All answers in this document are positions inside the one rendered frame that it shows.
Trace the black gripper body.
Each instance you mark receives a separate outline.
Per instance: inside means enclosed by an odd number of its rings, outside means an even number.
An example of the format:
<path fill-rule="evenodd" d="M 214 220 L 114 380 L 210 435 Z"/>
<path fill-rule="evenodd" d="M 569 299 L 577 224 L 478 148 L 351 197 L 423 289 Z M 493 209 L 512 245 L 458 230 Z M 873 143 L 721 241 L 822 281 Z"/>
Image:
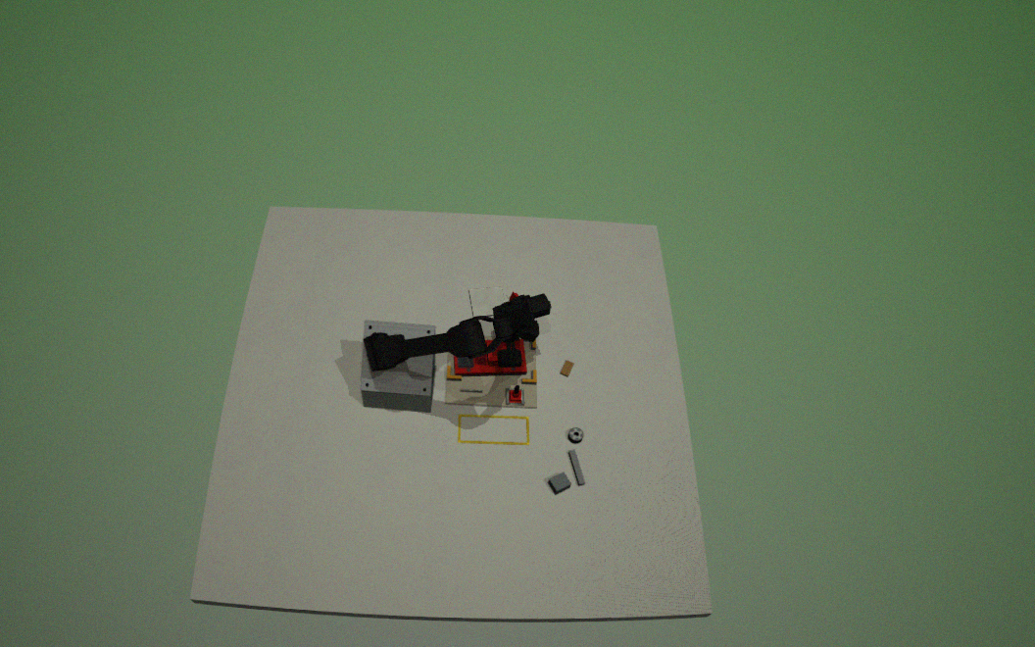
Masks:
<path fill-rule="evenodd" d="M 499 367 L 521 367 L 521 351 L 516 349 L 514 341 L 516 341 L 518 332 L 514 332 L 512 339 L 506 339 L 503 342 L 507 345 L 507 351 L 498 351 L 498 366 Z M 512 345 L 512 349 L 511 349 Z"/>

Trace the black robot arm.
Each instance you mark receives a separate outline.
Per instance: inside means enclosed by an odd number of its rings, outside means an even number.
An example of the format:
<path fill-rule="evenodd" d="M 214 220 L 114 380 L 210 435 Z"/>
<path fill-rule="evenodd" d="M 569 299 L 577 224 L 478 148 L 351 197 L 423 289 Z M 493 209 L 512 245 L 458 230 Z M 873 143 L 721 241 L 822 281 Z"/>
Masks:
<path fill-rule="evenodd" d="M 404 363 L 409 358 L 419 358 L 438 353 L 449 352 L 456 358 L 480 358 L 495 352 L 506 339 L 512 339 L 518 332 L 519 339 L 535 342 L 539 335 L 539 324 L 536 318 L 550 315 L 551 303 L 545 293 L 536 296 L 514 296 L 513 300 L 492 308 L 496 319 L 471 318 L 461 321 L 448 329 L 446 333 L 419 339 L 407 339 L 402 334 L 373 333 L 364 339 L 369 358 L 369 369 L 389 370 Z M 493 322 L 496 339 L 486 346 L 479 320 Z"/>

